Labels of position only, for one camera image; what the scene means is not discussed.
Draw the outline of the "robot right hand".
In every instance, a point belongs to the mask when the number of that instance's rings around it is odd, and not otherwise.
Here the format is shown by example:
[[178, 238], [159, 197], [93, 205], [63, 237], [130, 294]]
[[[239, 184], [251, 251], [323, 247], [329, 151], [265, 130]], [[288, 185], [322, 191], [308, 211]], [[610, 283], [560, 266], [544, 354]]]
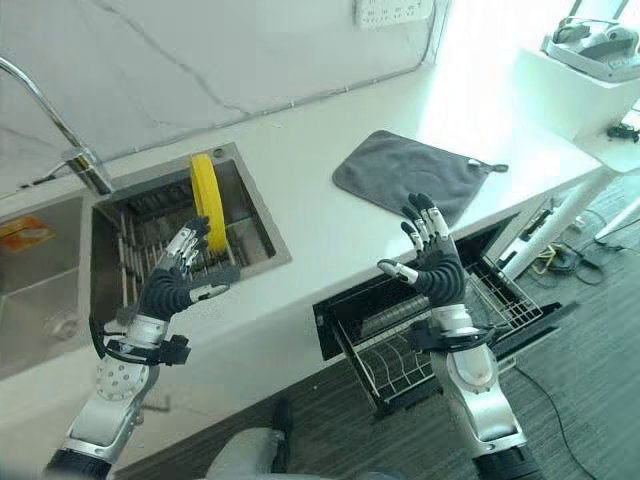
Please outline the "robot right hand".
[[407, 221], [401, 229], [411, 241], [416, 258], [413, 266], [381, 259], [377, 267], [424, 295], [432, 308], [462, 304], [465, 270], [443, 214], [423, 193], [410, 193], [401, 208]]

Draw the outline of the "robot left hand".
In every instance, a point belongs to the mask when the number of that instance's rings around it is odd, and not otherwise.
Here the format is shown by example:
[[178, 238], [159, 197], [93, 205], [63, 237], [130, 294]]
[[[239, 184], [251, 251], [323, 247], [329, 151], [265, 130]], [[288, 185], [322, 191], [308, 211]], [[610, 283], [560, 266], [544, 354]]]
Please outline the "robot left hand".
[[228, 282], [191, 286], [186, 278], [210, 231], [207, 217], [187, 221], [164, 249], [143, 286], [136, 313], [164, 322], [195, 303], [214, 298], [230, 289]]

